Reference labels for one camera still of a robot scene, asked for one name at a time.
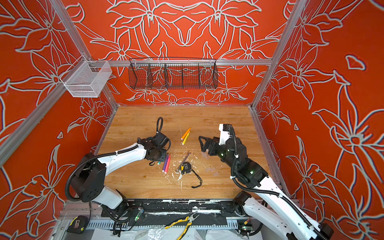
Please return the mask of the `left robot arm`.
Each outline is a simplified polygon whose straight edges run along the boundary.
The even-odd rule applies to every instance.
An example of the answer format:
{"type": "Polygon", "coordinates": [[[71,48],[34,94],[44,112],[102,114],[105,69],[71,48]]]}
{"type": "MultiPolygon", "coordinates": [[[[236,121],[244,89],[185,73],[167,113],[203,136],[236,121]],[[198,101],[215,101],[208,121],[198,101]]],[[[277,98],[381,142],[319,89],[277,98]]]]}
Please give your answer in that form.
{"type": "Polygon", "coordinates": [[[148,160],[151,166],[157,162],[165,162],[171,140],[161,133],[163,122],[162,117],[157,119],[156,134],[153,137],[138,138],[133,145],[112,153],[85,155],[66,182],[67,199],[73,202],[97,203],[115,223],[128,223],[130,217],[125,215],[133,212],[133,207],[122,193],[105,186],[105,178],[137,161],[148,160]]]}

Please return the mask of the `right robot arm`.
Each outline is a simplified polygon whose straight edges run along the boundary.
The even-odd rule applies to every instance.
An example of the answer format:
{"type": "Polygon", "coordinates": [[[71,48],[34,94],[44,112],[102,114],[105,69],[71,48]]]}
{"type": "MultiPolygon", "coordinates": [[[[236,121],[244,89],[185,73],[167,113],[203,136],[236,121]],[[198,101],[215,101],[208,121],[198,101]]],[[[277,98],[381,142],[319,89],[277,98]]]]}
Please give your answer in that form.
{"type": "Polygon", "coordinates": [[[305,214],[276,185],[267,171],[248,157],[247,148],[229,124],[219,126],[220,136],[200,136],[202,152],[218,156],[231,168],[231,180],[241,192],[234,202],[243,212],[282,240],[329,240],[334,230],[305,214]]]}

